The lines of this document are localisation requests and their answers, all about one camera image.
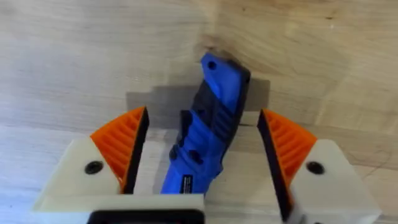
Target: orange ridged pad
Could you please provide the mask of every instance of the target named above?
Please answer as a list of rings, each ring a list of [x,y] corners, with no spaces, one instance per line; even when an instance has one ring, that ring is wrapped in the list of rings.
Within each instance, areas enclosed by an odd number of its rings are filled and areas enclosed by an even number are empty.
[[[119,180],[122,191],[127,182],[127,172],[137,132],[145,112],[145,106],[128,111],[105,124],[90,136]]]
[[[263,109],[262,112],[267,120],[285,184],[289,186],[317,138],[275,112],[267,109]]]

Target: wooden table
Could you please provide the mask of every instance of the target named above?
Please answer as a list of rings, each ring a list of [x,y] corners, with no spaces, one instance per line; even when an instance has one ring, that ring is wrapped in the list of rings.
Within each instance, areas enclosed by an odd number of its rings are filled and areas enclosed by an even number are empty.
[[[202,79],[224,50],[252,71],[208,223],[279,223],[255,124],[268,108],[336,141],[398,223],[398,1],[0,0],[0,223],[28,211],[65,147],[129,108],[151,127],[137,191],[159,191]]]

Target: blue tool handle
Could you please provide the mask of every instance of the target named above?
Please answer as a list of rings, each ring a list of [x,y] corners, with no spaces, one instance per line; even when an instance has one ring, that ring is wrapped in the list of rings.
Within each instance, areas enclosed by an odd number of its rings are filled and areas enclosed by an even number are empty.
[[[223,170],[223,157],[242,117],[249,70],[212,54],[205,54],[201,64],[204,81],[190,110],[180,113],[162,194],[205,194]]]

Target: label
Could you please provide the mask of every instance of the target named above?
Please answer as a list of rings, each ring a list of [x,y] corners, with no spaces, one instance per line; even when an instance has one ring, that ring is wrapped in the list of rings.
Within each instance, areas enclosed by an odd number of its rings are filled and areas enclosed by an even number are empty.
[[[183,175],[181,181],[180,194],[192,194],[193,176]]]

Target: white plastic body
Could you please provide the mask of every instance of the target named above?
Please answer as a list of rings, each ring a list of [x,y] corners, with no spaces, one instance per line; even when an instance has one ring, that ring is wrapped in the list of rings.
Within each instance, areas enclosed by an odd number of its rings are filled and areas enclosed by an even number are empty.
[[[91,161],[104,167],[85,173]],[[34,204],[33,211],[45,224],[86,224],[95,210],[204,210],[203,195],[123,195],[116,176],[91,138],[72,141],[51,179]]]
[[[307,169],[318,162],[324,174]],[[289,224],[372,224],[381,210],[361,178],[331,140],[318,140],[297,171],[290,191],[294,209]]]

